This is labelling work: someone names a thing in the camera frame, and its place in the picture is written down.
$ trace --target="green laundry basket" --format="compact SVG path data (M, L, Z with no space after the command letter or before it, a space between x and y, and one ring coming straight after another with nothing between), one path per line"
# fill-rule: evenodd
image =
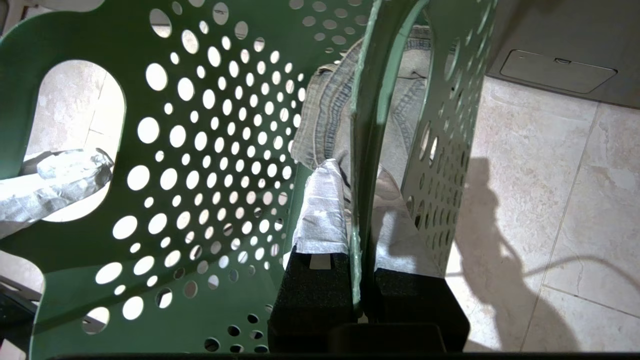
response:
M444 271L494 8L490 0L107 0L7 34L0 179L18 174L38 87L55 65L100 65L126 101L104 202L84 218L38 222L0 240L0 249L44 273L31 358L268 351L267 320L310 174L287 150L306 82L365 36L353 87L352 190L353 236L367 239L402 47L422 16L433 28L431 75L403 193ZM150 65L162 68L166 84L147 81ZM359 242L351 244L358 283ZM97 283L106 269L122 271ZM87 317L97 308L108 311L106 326Z

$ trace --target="marble tile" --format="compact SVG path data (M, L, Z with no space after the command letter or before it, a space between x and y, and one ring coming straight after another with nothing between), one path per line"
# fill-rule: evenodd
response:
M66 61L43 79L27 154L84 145L106 75L87 61Z
M524 351L640 351L640 318L545 286Z
M596 107L485 81L447 269L482 347L522 346Z
M545 284L640 316L640 110L601 104Z
M22 350L7 340L0 345L0 360L25 360L27 358Z
M119 139L124 122L124 111L124 96L120 85L111 74L106 73L90 129Z

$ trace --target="black foam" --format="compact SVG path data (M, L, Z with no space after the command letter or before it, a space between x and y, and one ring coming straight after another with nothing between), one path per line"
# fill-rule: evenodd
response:
M311 256L291 252L268 322L271 352L326 352L329 331L355 321L349 257L330 254L331 270L311 270Z
M383 323L433 323L448 352L461 352L469 321L445 279L377 269L376 319Z

